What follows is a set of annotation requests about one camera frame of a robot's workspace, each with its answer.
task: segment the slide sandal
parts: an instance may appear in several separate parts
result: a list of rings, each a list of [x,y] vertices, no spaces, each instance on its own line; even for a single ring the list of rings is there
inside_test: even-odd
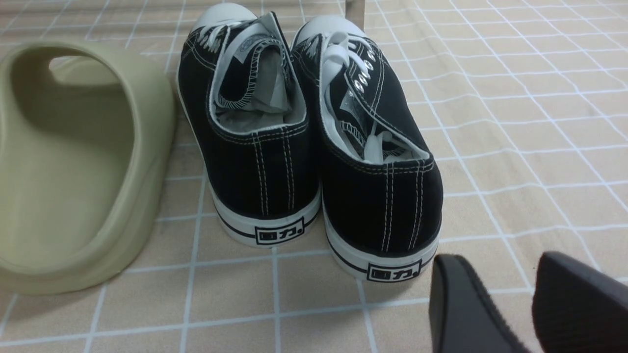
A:
[[[122,271],[148,239],[175,128],[141,55],[37,41],[0,63],[0,286],[42,295]]]

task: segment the black canvas sneaker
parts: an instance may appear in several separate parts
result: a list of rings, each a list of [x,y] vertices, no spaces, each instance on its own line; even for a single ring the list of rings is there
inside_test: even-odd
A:
[[[292,60],[317,117],[312,129],[333,255],[363,280],[418,276],[436,253],[443,187],[399,79],[377,45],[338,16],[304,25]]]
[[[227,233],[257,247],[306,234],[319,183],[305,99],[275,14],[212,6],[183,46],[177,86]]]

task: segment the white grout line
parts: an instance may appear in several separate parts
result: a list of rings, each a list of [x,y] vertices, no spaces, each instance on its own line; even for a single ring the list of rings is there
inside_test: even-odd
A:
[[[11,301],[9,302],[9,305],[6,308],[6,312],[4,313],[4,316],[2,317],[2,321],[0,321],[0,338],[2,338],[2,334],[4,333],[4,328],[6,327],[7,323],[9,323],[9,317],[11,316],[11,313],[13,312],[13,308],[15,307],[15,303],[18,301],[18,295],[17,294],[13,294],[13,296],[11,297]]]
[[[179,346],[179,353],[185,353],[188,329],[190,327],[190,310],[192,309],[192,295],[194,292],[194,277],[197,266],[198,258],[198,243],[200,239],[200,228],[203,221],[203,203],[205,201],[205,190],[207,178],[203,178],[201,181],[200,195],[198,196],[198,212],[196,218],[196,228],[194,230],[194,243],[192,246],[192,260],[190,261],[190,272],[188,275],[188,289],[185,297],[185,311],[183,314],[183,327],[181,329],[181,343]]]
[[[375,4],[376,4],[377,8],[379,8],[379,10],[382,11],[382,8],[380,7],[379,3],[375,2]],[[418,6],[418,4],[416,2],[414,2],[414,5],[419,9],[419,11],[421,11],[421,8]],[[388,19],[385,16],[384,16],[384,21],[386,22],[386,24],[390,24],[388,22]],[[399,47],[399,51],[401,52],[402,56],[407,60],[408,57],[406,56],[406,52],[404,51],[403,46],[400,44],[400,42],[398,42],[397,35],[394,33],[393,30],[389,30],[389,31],[390,31],[392,37],[394,38],[394,40],[397,42],[397,45]],[[410,71],[412,72],[412,75],[413,75],[414,79],[417,81],[417,84],[419,85],[419,87],[420,87],[420,89],[421,89],[421,91],[423,93],[423,96],[424,97],[428,97],[425,88],[421,84],[421,81],[418,79],[418,76],[416,75],[416,72],[414,71],[414,68],[412,67],[412,65],[410,65],[409,62],[408,62],[408,67],[410,68]],[[428,99],[428,104],[430,106],[430,109],[431,109],[433,115],[436,117],[436,120],[438,121],[438,124],[440,125],[441,128],[444,128],[443,122],[438,117],[438,114],[436,113],[436,109],[434,108],[433,104],[430,102],[429,99]],[[503,236],[504,232],[503,232],[501,226],[499,225],[497,219],[495,218],[495,215],[491,211],[488,203],[486,202],[486,199],[484,198],[484,196],[482,196],[480,194],[480,188],[478,187],[477,183],[475,182],[475,179],[471,175],[471,172],[469,172],[466,163],[460,157],[460,153],[458,152],[458,149],[454,145],[451,137],[447,133],[447,130],[443,129],[443,133],[445,135],[445,138],[447,139],[447,142],[449,142],[449,145],[451,146],[452,151],[454,152],[455,156],[458,158],[458,161],[460,162],[460,165],[462,166],[462,169],[467,174],[467,177],[468,177],[469,181],[471,182],[471,185],[478,192],[478,195],[480,197],[480,201],[482,202],[482,205],[484,206],[486,212],[488,213],[489,218],[490,218],[491,222],[493,223],[493,226],[495,227],[495,229],[497,229],[498,233]],[[506,246],[506,249],[508,250],[508,252],[510,253],[510,255],[511,255],[513,261],[514,261],[514,264],[515,264],[517,270],[519,271],[519,274],[521,275],[522,280],[526,284],[526,288],[528,288],[529,290],[532,290],[532,286],[530,285],[530,283],[528,281],[528,277],[526,276],[525,271],[523,270],[523,267],[521,266],[521,263],[519,263],[519,260],[515,256],[514,251],[512,250],[512,247],[510,246],[510,244],[508,243],[508,241],[507,241],[507,239],[505,237],[503,237],[502,240],[504,241],[504,245]]]
[[[275,353],[281,353],[281,319],[279,313],[279,264],[277,260],[277,247],[273,248],[273,309],[275,327]]]
[[[371,346],[371,353],[378,353],[377,342],[375,341],[375,334],[373,333],[373,323],[371,322],[371,313],[366,303],[366,294],[364,293],[364,287],[362,281],[355,279],[357,283],[357,291],[360,295],[360,304],[362,304],[362,313],[364,314],[364,324],[366,325],[366,334],[369,337],[369,345]]]
[[[105,282],[100,289],[100,293],[98,295],[98,302],[96,303],[96,308],[94,310],[94,316],[92,317],[92,325],[89,329],[89,335],[87,336],[87,340],[85,340],[85,349],[84,353],[89,353],[92,349],[92,343],[94,341],[94,334],[98,329],[98,321],[100,320],[100,313],[102,313],[102,305],[105,302],[105,294],[107,293],[107,284]]]

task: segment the beige tile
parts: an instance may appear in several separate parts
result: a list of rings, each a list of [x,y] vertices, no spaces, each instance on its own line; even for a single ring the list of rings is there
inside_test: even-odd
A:
[[[585,36],[569,37],[577,46],[584,50],[612,50],[619,49],[617,44],[613,43],[605,35],[594,34]]]
[[[181,331],[158,331],[147,334],[96,337],[91,353],[170,353],[179,349]]]
[[[189,263],[192,258],[196,220],[155,222],[144,249],[132,268]]]
[[[2,353],[81,353],[85,350],[85,340],[66,340],[3,347]]]
[[[486,104],[498,121],[523,122],[547,119],[543,111],[528,97],[491,99],[487,100]]]
[[[551,36],[558,32],[547,21],[517,22],[512,24],[523,36]]]
[[[408,62],[391,62],[390,66],[399,80],[411,80],[414,78]]]
[[[501,9],[499,12],[508,21],[536,21],[542,19],[533,8]]]
[[[282,312],[359,304],[355,278],[331,255],[279,259]]]
[[[157,38],[132,38],[129,42],[129,49],[138,53],[164,53],[169,52],[172,46],[172,38],[169,37],[157,37]]]
[[[430,11],[425,13],[426,19],[433,24],[460,24],[465,18],[458,11]]]
[[[501,75],[508,73],[496,57],[459,58],[458,63],[469,75]]]
[[[281,350],[299,353],[371,350],[361,310],[324,313],[281,320]]]
[[[597,177],[577,152],[525,155],[543,185],[594,183]]]
[[[408,108],[410,108],[410,113],[412,113],[414,122],[419,127],[419,130],[440,126],[429,104],[410,104]]]
[[[478,97],[466,95],[445,102],[432,103],[444,126],[458,126],[470,121],[488,119],[490,113]]]
[[[626,140],[605,119],[565,120],[557,122],[557,125],[578,147],[626,143]]]
[[[552,119],[595,115],[593,107],[580,95],[556,95],[534,98]]]
[[[271,314],[273,310],[272,261],[196,269],[191,322]]]
[[[510,23],[476,23],[474,28],[483,38],[517,37],[519,33]]]
[[[427,143],[430,151],[435,158],[448,158],[455,156],[455,153],[447,141],[447,137],[442,130],[428,130],[421,133],[425,143]]]
[[[419,79],[433,79],[442,75],[446,75],[451,72],[461,72],[458,65],[453,60],[453,57],[449,54],[439,54],[432,56],[412,60],[410,64],[417,78]]]
[[[95,25],[89,35],[90,40],[127,39],[133,32],[133,24],[99,24]]]
[[[486,42],[498,55],[534,53],[523,38],[489,38]]]
[[[580,19],[580,15],[573,12],[572,8],[564,7],[547,7],[538,8],[539,14],[548,20],[562,19]]]
[[[628,53],[625,50],[614,50],[604,52],[590,52],[589,55],[595,59],[603,68],[625,68]]]
[[[628,160],[628,148],[594,149],[582,154],[607,182],[628,180],[628,166],[618,161]]]
[[[492,55],[490,48],[481,39],[445,40],[444,42],[454,55]]]
[[[98,330],[175,325],[183,322],[187,269],[125,273],[107,286]]]
[[[475,39],[478,38],[473,27],[468,24],[433,24],[437,35],[444,39]]]
[[[605,187],[553,188],[549,193],[576,227],[628,223],[628,212]]]
[[[271,255],[270,249],[244,246],[224,231],[218,217],[204,217],[200,224],[198,261],[251,258]]]
[[[610,188],[623,201],[624,205],[628,205],[628,183],[613,185]]]
[[[478,22],[499,22],[503,21],[504,18],[500,16],[500,14],[493,9],[480,9],[486,5],[486,2],[479,1],[480,6],[476,5],[470,9],[462,9],[460,12],[465,16],[465,18],[471,23]]]
[[[399,49],[399,45],[395,44],[382,44],[379,45],[379,49],[384,53],[386,59],[390,60],[404,60],[403,53]]]
[[[532,323],[532,296],[527,293],[509,293],[494,295],[492,299],[522,343],[533,352],[542,352]]]
[[[628,106],[624,104],[628,99],[628,92],[626,91],[587,94],[586,97],[605,115],[628,113]]]
[[[15,18],[11,28],[20,27],[48,27],[55,20],[57,14],[65,4],[30,2],[26,8]]]
[[[470,77],[471,84],[481,97],[524,95],[524,87],[510,76]]]
[[[486,208],[478,196],[445,197],[442,238],[497,234]]]
[[[501,60],[512,73],[549,72],[554,68],[545,58],[538,54],[532,55],[504,55]]]
[[[519,151],[541,151],[571,147],[551,122],[508,124],[502,127]]]
[[[517,79],[532,95],[575,92],[573,85],[558,73],[521,73]]]
[[[587,54],[577,53],[552,53],[543,55],[559,71],[570,70],[596,70],[597,64]]]
[[[209,181],[205,182],[205,184],[205,195],[203,195],[203,213],[214,214],[216,213],[216,205],[214,205],[212,191],[209,189]]]
[[[582,19],[569,19],[565,21],[552,21],[554,27],[564,35],[583,35],[596,33],[597,30]]]
[[[628,230],[626,228],[580,232],[602,272],[611,277],[628,276]]]
[[[536,183],[534,175],[517,153],[505,151],[496,155],[471,158],[465,160],[465,164],[480,191]]]
[[[499,126],[492,122],[476,122],[457,129],[449,129],[447,132],[461,156],[513,148]]]
[[[327,235],[325,233],[325,219],[320,213],[314,221],[314,225],[308,234],[299,237],[277,248],[279,253],[298,253],[302,251],[329,250]]]
[[[462,164],[457,160],[438,162],[445,193],[472,192],[474,190]]]
[[[174,146],[166,177],[200,177],[204,166],[197,146]]]
[[[421,276],[397,283],[362,282],[367,303],[385,303],[394,300],[416,300],[430,297],[432,276],[431,263],[423,270]]]
[[[380,352],[431,352],[429,307],[427,303],[420,303],[371,310],[377,349]]]
[[[406,102],[408,102],[408,104],[425,102],[423,91],[415,80],[401,82],[401,87],[403,88],[403,94],[406,96]]]
[[[566,224],[550,197],[539,187],[524,187],[485,198],[506,234]]]
[[[548,52],[570,52],[578,50],[566,36],[540,36],[529,37],[528,42],[541,53]]]
[[[536,269],[545,251],[560,251],[591,266],[582,241],[573,231],[555,229],[526,234],[509,239],[509,242],[532,285],[536,283]]]
[[[192,128],[190,127],[188,120],[185,117],[177,119],[174,144],[192,143],[198,148],[198,145],[196,145],[196,139],[194,138],[194,133],[192,132]]]
[[[2,340],[85,334],[90,330],[100,288],[53,296],[19,296]]]
[[[275,351],[274,320],[199,327],[188,331],[188,353]]]
[[[198,211],[200,184],[200,180],[164,182],[158,217],[195,215]]]
[[[624,83],[603,71],[567,72],[565,77],[580,91],[619,90]]]
[[[441,242],[438,252],[464,256],[489,290],[525,287],[525,282],[502,239]]]

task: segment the shoe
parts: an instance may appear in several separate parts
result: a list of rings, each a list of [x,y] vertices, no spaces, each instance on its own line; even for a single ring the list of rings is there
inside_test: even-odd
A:
[[[440,172],[377,45],[338,16],[305,24],[291,47],[317,140],[327,239],[362,280],[417,277],[436,253]]]
[[[254,247],[306,234],[320,207],[310,127],[277,17],[212,6],[183,46],[177,88],[227,233]]]

